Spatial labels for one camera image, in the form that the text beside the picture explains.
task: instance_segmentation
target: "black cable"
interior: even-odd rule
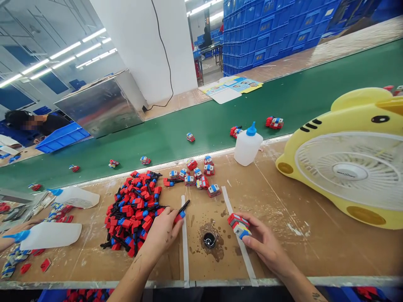
[[[166,107],[166,106],[168,105],[169,101],[173,98],[171,66],[169,65],[169,60],[168,60],[168,55],[167,55],[167,50],[166,50],[166,48],[165,48],[165,44],[164,44],[164,42],[162,41],[161,31],[160,31],[160,22],[159,22],[159,20],[158,20],[157,10],[155,9],[154,1],[151,0],[151,3],[152,3],[152,7],[154,8],[155,17],[157,18],[158,34],[159,34],[159,36],[160,36],[160,40],[161,40],[162,46],[164,47],[165,57],[167,58],[167,63],[168,63],[168,68],[169,68],[169,82],[170,82],[170,84],[171,84],[172,95],[171,95],[171,97],[169,98],[169,100],[167,101],[167,103],[166,103],[164,106],[161,106],[161,105],[152,105],[150,109],[147,109],[147,110],[145,110],[145,111],[151,110],[154,106],[155,106],[155,107]]]

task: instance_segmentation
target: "fan grille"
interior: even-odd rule
[[[343,199],[403,211],[403,137],[384,133],[341,132],[302,144],[295,155],[298,169],[316,186]],[[362,180],[338,177],[337,164],[364,169]]]

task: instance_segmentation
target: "black hair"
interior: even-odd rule
[[[25,110],[11,110],[5,113],[5,120],[13,127],[20,128],[30,119],[31,116],[32,114]]]

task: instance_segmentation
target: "white pillar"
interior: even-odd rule
[[[171,96],[169,69],[151,0],[90,0],[148,104]],[[197,88],[184,0],[153,0],[174,95]]]

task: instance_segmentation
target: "person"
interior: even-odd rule
[[[2,146],[6,146],[6,147],[12,148],[14,150],[22,147],[22,145],[19,142],[17,142],[16,140],[14,140],[8,136],[0,134],[0,156],[8,154],[8,152],[1,150]]]
[[[33,226],[42,222],[42,219],[33,219],[18,226],[14,226],[0,235],[0,253],[14,244],[14,238],[3,238],[3,236],[14,235],[22,231],[31,229]]]
[[[211,34],[210,31],[208,30],[207,26],[204,27],[204,35],[203,35],[204,42],[200,45],[200,49],[206,48],[213,44],[211,41]]]
[[[224,18],[222,19],[222,25],[221,25],[221,27],[220,27],[219,33],[220,33],[220,34],[223,34],[223,33],[224,33]]]
[[[177,210],[165,208],[157,216],[143,247],[119,282],[108,302],[139,301],[148,276],[161,255],[172,245],[183,225],[173,221]],[[313,284],[300,272],[277,241],[273,231],[248,213],[236,213],[248,220],[252,236],[244,236],[244,244],[254,250],[263,263],[284,283],[296,302],[327,302]]]
[[[55,130],[69,125],[69,121],[59,115],[32,115],[25,110],[11,110],[5,114],[6,122],[14,128],[26,130],[38,130],[43,136],[52,134]],[[44,138],[36,138],[35,144],[39,144]]]

